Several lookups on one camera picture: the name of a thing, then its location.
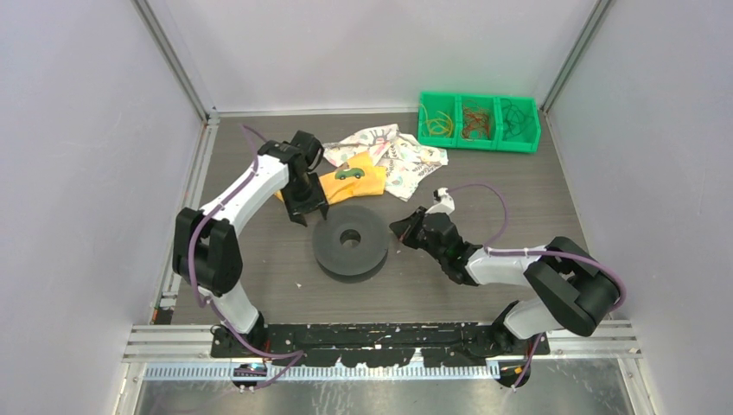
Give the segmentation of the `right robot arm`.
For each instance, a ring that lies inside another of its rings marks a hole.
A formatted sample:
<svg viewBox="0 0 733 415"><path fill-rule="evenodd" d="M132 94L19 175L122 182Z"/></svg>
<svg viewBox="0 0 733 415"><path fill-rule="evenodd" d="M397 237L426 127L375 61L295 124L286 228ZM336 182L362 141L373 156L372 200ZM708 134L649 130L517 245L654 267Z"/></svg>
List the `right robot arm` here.
<svg viewBox="0 0 733 415"><path fill-rule="evenodd" d="M494 322L494 345L517 354L528 338L555 329L592 335L627 292L620 278L566 237L545 246L496 249L467 242L446 213L421 207L390 224L405 246L427 252L456 284L507 284L535 297L508 305Z"/></svg>

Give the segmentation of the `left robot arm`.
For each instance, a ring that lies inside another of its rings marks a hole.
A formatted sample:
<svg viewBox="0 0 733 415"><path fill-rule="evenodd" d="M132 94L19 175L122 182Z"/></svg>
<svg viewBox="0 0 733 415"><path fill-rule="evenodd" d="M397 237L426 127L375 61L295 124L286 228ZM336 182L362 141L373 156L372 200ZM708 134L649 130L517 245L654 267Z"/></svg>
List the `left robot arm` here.
<svg viewBox="0 0 733 415"><path fill-rule="evenodd" d="M232 346L245 358L265 346L265 318L240 283L244 269L239 235L254 214L281 195L290 221L328 214L325 191L315 172L324 147L311 133L289 141L267 140L252 164L223 193L199 208L185 207L175 218L172 270L192 287L200 305L211 303L233 331Z"/></svg>

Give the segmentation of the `black cable spool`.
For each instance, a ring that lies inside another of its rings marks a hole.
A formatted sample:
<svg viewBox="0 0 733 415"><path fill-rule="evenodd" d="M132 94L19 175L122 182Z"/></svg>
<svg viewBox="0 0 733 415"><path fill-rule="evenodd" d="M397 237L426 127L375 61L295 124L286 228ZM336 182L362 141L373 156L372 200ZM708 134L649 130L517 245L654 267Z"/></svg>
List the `black cable spool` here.
<svg viewBox="0 0 733 415"><path fill-rule="evenodd" d="M316 263L333 280L356 284L374 277L389 250L385 221L363 206L336 206L316 224L312 236Z"/></svg>

